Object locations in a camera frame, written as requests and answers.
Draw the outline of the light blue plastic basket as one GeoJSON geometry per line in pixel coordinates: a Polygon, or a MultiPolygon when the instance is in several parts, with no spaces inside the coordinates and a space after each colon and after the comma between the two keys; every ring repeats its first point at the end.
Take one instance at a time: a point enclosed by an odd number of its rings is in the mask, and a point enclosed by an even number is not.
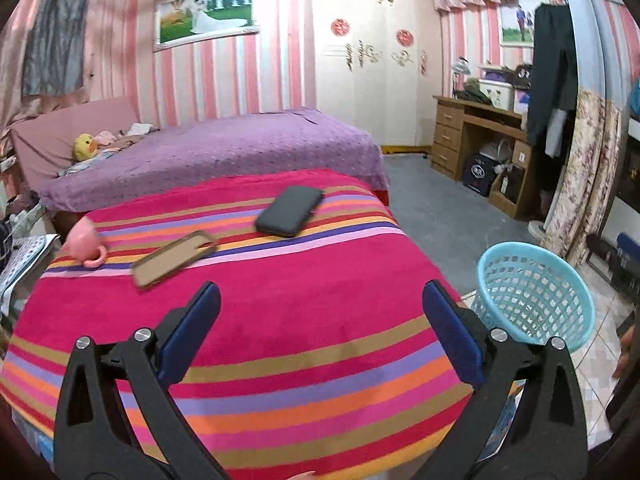
{"type": "Polygon", "coordinates": [[[528,344],[559,337],[570,352],[593,333],[596,307],[586,283],[547,249],[521,242],[491,246],[476,275],[472,310],[489,328],[502,328],[528,344]]]}

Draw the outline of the floral beige curtain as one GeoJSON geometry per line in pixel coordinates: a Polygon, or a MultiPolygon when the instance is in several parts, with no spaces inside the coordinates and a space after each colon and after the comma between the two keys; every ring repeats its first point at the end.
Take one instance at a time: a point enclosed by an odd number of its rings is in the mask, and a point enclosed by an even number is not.
{"type": "Polygon", "coordinates": [[[623,112],[586,89],[577,95],[572,145],[542,247],[578,266],[587,258],[587,236],[597,232],[620,161],[623,112]]]}

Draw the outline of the white fan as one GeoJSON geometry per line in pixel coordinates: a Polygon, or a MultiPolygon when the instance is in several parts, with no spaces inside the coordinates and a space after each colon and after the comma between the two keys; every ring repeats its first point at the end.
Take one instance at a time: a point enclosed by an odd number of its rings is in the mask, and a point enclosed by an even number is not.
{"type": "Polygon", "coordinates": [[[512,158],[512,148],[506,139],[486,143],[480,149],[480,154],[497,164],[507,164],[512,158]]]}

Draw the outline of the black box under desk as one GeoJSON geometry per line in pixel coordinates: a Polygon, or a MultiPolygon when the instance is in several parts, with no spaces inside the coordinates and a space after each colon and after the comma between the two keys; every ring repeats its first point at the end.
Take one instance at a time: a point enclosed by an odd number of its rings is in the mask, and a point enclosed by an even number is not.
{"type": "Polygon", "coordinates": [[[480,153],[470,155],[465,163],[462,183],[480,196],[487,197],[494,184],[498,162],[480,153]]]}

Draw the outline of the pink piggy bank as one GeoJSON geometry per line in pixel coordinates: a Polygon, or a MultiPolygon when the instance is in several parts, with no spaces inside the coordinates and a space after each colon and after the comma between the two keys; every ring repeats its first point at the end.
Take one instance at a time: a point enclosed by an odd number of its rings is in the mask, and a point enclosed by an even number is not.
{"type": "Polygon", "coordinates": [[[87,269],[102,266],[107,258],[103,238],[87,216],[79,219],[68,232],[62,252],[87,269]]]}

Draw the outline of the brown phone case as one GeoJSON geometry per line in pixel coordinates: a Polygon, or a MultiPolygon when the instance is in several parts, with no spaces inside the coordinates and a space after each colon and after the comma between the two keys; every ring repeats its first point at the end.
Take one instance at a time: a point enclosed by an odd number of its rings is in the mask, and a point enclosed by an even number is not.
{"type": "Polygon", "coordinates": [[[131,266],[131,276],[137,288],[155,286],[185,269],[198,259],[216,252],[216,238],[198,230],[164,245],[131,266]]]}

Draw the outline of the black hanging clothes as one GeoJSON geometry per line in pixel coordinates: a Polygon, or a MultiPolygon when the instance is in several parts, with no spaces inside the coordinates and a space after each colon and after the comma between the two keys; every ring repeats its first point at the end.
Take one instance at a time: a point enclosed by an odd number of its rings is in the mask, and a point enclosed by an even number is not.
{"type": "Polygon", "coordinates": [[[527,140],[551,158],[562,155],[567,119],[577,102],[577,55],[569,6],[542,4],[535,12],[527,140]]]}

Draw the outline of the white storage box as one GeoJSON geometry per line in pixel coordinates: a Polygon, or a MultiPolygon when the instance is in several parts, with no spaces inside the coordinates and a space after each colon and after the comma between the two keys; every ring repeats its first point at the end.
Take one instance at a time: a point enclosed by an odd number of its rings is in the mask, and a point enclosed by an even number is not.
{"type": "Polygon", "coordinates": [[[491,100],[493,107],[512,112],[515,96],[515,90],[512,84],[504,81],[480,78],[478,85],[480,86],[480,91],[491,100]]]}

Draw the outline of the wooden desk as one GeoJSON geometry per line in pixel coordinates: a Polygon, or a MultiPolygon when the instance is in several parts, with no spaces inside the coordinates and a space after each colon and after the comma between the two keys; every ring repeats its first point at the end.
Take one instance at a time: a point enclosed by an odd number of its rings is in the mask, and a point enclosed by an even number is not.
{"type": "Polygon", "coordinates": [[[520,122],[508,110],[439,96],[432,167],[509,217],[527,217],[536,192],[534,153],[520,122]]]}

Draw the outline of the striped pink blanket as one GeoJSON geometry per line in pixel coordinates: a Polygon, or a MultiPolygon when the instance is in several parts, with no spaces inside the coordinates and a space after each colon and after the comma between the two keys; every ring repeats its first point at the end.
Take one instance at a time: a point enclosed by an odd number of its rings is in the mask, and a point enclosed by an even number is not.
{"type": "Polygon", "coordinates": [[[220,315],[170,392],[235,479],[366,478],[430,452],[469,401],[422,309],[439,268],[354,178],[220,178],[90,219],[104,265],[52,262],[1,372],[2,396],[45,434],[77,338],[106,344],[153,327],[208,281],[220,289],[220,315]],[[306,226],[292,238],[257,232],[258,216],[293,185],[324,193],[306,226]],[[216,252],[137,288],[136,261],[198,230],[216,238],[216,252]]]}

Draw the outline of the desk lamp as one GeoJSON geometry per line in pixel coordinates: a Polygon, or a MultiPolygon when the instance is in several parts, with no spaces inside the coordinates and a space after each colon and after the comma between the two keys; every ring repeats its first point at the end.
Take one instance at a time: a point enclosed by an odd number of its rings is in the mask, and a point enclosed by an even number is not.
{"type": "Polygon", "coordinates": [[[459,91],[464,89],[464,83],[465,83],[466,77],[471,75],[469,61],[463,56],[459,56],[451,64],[451,73],[452,73],[451,93],[453,96],[456,96],[459,91]]]}

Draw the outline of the small framed couple photo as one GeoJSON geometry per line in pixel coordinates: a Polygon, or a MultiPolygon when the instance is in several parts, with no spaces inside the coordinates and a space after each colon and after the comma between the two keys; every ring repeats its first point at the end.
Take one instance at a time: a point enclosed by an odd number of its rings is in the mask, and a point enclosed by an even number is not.
{"type": "Polygon", "coordinates": [[[549,0],[514,0],[500,6],[499,32],[503,47],[534,46],[535,12],[549,0]]]}

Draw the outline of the black wallet case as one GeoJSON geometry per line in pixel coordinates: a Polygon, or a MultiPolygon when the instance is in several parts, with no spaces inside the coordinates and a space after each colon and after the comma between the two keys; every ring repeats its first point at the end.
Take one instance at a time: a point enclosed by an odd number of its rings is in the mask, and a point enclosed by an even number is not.
{"type": "Polygon", "coordinates": [[[289,186],[258,216],[255,229],[262,234],[296,237],[323,199],[320,188],[289,186]]]}

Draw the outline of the yellow duck plush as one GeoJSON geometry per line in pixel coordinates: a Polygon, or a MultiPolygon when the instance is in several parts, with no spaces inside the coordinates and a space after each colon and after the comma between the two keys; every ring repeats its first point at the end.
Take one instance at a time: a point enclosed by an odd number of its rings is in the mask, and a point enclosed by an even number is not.
{"type": "Polygon", "coordinates": [[[74,141],[73,154],[76,162],[92,159],[98,151],[98,142],[89,133],[81,133],[74,141]]]}

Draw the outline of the pink headboard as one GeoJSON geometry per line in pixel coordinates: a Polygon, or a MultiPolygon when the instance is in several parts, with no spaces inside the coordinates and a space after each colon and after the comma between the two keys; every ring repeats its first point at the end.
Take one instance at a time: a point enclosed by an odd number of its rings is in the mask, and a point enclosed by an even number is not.
{"type": "Polygon", "coordinates": [[[129,98],[88,102],[16,122],[13,147],[28,186],[40,192],[74,162],[73,145],[81,133],[126,131],[139,120],[129,98]]]}

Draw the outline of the purple dotted bed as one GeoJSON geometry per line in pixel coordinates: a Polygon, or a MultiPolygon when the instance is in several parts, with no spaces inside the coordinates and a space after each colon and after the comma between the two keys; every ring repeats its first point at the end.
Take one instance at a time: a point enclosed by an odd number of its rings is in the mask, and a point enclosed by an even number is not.
{"type": "Polygon", "coordinates": [[[38,194],[52,211],[88,212],[215,178],[308,169],[346,174],[388,200],[390,180],[370,133],[308,107],[148,133],[38,194]]]}

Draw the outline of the white wardrobe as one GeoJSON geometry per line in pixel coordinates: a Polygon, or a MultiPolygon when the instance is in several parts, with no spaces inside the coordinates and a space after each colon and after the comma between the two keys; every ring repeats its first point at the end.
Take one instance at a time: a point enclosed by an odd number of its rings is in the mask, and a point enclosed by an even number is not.
{"type": "Polygon", "coordinates": [[[311,0],[316,107],[386,148],[434,142],[442,26],[433,0],[311,0]]]}

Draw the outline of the grey window curtain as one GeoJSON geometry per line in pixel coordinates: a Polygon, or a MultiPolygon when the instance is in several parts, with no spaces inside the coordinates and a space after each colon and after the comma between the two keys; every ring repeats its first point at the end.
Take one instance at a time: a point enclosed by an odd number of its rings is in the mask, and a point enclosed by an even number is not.
{"type": "Polygon", "coordinates": [[[22,95],[67,96],[84,85],[89,0],[40,0],[27,37],[22,95]]]}

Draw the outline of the wedding photo frame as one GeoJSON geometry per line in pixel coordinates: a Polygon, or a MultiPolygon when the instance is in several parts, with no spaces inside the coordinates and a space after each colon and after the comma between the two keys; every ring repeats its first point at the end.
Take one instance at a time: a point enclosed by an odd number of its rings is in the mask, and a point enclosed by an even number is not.
{"type": "Polygon", "coordinates": [[[163,0],[155,7],[154,50],[253,35],[259,25],[254,0],[163,0]]]}

